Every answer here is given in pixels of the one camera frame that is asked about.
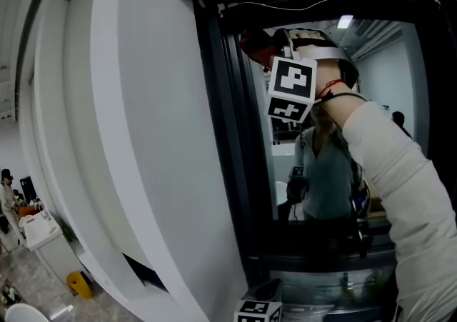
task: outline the red bracelet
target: red bracelet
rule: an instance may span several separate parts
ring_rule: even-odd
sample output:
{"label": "red bracelet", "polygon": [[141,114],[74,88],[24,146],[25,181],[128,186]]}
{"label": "red bracelet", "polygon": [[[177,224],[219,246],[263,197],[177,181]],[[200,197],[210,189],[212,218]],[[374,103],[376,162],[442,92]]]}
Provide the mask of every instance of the red bracelet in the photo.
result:
{"label": "red bracelet", "polygon": [[343,79],[335,79],[333,81],[327,82],[326,86],[323,88],[323,90],[317,96],[317,99],[321,98],[322,94],[325,92],[326,89],[332,87],[333,85],[339,84],[340,82],[342,82],[344,84],[344,80]]}

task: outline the mirror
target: mirror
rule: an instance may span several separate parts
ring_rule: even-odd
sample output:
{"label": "mirror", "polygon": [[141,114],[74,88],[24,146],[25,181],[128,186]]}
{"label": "mirror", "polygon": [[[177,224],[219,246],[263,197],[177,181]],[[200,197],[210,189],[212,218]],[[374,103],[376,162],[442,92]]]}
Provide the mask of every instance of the mirror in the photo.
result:
{"label": "mirror", "polygon": [[[272,37],[288,29],[292,39],[300,29],[324,32],[345,49],[359,79],[353,91],[375,101],[418,142],[428,147],[428,90],[423,59],[413,24],[352,19],[344,29],[340,19],[277,26],[263,31]],[[329,219],[383,219],[385,212],[372,183],[352,158],[341,128],[319,105],[303,123],[266,115],[268,67],[249,60],[265,141],[273,218],[288,222]]]}

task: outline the hand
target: hand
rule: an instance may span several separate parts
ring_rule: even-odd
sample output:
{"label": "hand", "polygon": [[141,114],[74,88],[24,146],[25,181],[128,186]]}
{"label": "hand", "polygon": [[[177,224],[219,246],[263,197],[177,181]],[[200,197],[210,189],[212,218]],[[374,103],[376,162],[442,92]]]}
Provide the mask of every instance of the hand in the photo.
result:
{"label": "hand", "polygon": [[[308,38],[308,39],[319,39],[324,40],[318,31],[313,33],[300,33],[296,36],[292,36],[292,39],[296,38]],[[315,45],[300,46],[297,51],[306,51],[310,48],[315,48]],[[317,73],[316,73],[316,93],[321,92],[326,84],[330,81],[341,78],[341,72],[336,59],[319,59],[317,64]]]}

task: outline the floor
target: floor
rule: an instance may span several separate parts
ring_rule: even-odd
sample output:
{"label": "floor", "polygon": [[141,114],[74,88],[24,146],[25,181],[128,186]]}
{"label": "floor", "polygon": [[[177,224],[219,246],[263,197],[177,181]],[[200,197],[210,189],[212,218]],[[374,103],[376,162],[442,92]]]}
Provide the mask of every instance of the floor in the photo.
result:
{"label": "floor", "polygon": [[[74,296],[55,276],[48,273],[34,252],[17,246],[12,231],[7,235],[0,232],[0,241],[4,245],[0,255],[0,284],[7,279],[19,292],[23,303],[37,308],[50,321],[141,321],[96,284],[93,286],[92,299]],[[0,304],[0,317],[3,318],[5,313],[6,309]]]}

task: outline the yellow object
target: yellow object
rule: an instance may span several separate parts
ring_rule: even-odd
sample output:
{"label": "yellow object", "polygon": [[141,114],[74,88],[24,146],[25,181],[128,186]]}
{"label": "yellow object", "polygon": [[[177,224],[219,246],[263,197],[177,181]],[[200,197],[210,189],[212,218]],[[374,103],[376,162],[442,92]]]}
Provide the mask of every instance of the yellow object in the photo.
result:
{"label": "yellow object", "polygon": [[92,298],[92,290],[89,288],[89,285],[84,280],[81,273],[70,273],[66,277],[66,283],[72,287],[75,292],[77,292],[81,298],[90,299]]}

